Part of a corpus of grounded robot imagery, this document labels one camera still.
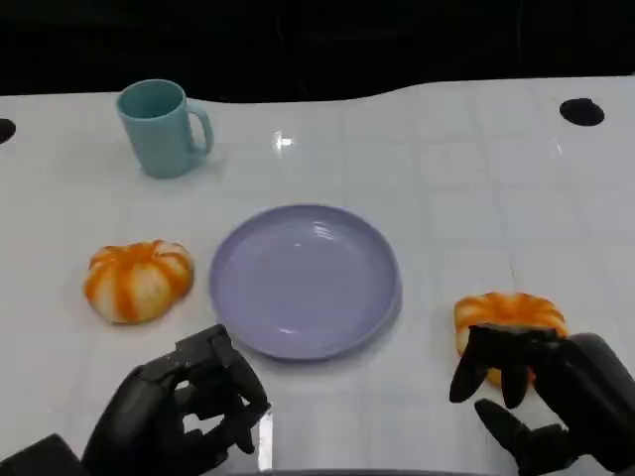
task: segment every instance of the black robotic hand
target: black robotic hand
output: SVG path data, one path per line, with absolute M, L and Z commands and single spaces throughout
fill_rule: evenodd
M 562 339 L 548 329 L 470 326 L 450 401 L 471 397 L 488 368 L 502 371 L 508 408 L 523 401 L 531 369 L 536 392 L 568 428 L 553 424 L 531 430 L 491 401 L 474 404 L 487 429 L 516 459 L 522 476 L 564 469 L 583 454 L 613 472 L 635 465 L 635 382 L 599 336 Z
M 185 387 L 177 388 L 181 382 Z M 236 444 L 254 452 L 251 428 L 269 409 L 267 395 L 222 325 L 177 343 L 177 350 L 134 369 L 99 420 L 81 458 L 91 476 L 197 476 Z M 203 434 L 183 418 L 222 416 Z

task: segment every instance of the teal mug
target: teal mug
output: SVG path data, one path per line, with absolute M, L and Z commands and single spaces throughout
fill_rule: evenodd
M 211 151 L 211 125 L 202 108 L 188 104 L 183 89 L 165 79 L 136 82 L 117 100 L 119 117 L 143 171 L 169 179 L 199 164 Z M 205 144 L 194 142 L 189 114 L 202 125 Z

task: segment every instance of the orange and white pumpkin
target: orange and white pumpkin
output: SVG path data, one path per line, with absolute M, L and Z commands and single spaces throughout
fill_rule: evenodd
M 459 355 L 465 351 L 469 339 L 469 326 L 475 324 L 523 325 L 551 327 L 558 335 L 568 335 L 565 318 L 554 304 L 543 297 L 525 293 L 487 293 L 468 296 L 454 306 L 454 326 L 456 328 L 456 349 Z M 490 382 L 500 385 L 500 371 L 490 369 Z
M 188 251 L 163 240 L 105 246 L 90 260 L 83 291 L 90 305 L 114 323 L 156 319 L 191 288 Z

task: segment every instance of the white table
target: white table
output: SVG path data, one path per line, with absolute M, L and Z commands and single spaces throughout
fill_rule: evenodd
M 590 97 L 593 128 L 559 114 Z M 344 206 L 397 254 L 404 306 L 389 333 L 344 359 L 285 365 L 249 353 L 274 403 L 274 467 L 514 474 L 470 404 L 447 401 L 460 297 L 553 299 L 635 371 L 635 79 L 429 84 L 328 103 L 201 103 L 213 158 L 178 179 L 138 170 L 114 94 L 0 98 L 0 457 L 59 432 L 80 453 L 135 365 L 214 323 L 206 273 L 238 223 L 292 202 Z M 182 241 L 191 294 L 159 322 L 113 327 L 85 302 L 106 244 Z M 492 389 L 478 396 L 500 401 Z M 516 412 L 556 420 L 536 396 Z M 235 457 L 224 468 L 254 467 Z M 572 474 L 601 474 L 590 459 Z

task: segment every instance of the lavender plate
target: lavender plate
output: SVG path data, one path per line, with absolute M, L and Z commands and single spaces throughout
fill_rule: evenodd
M 319 205 L 275 208 L 220 245 L 209 288 L 220 322 L 273 357 L 315 360 L 348 350 L 395 316 L 401 283 L 371 225 Z

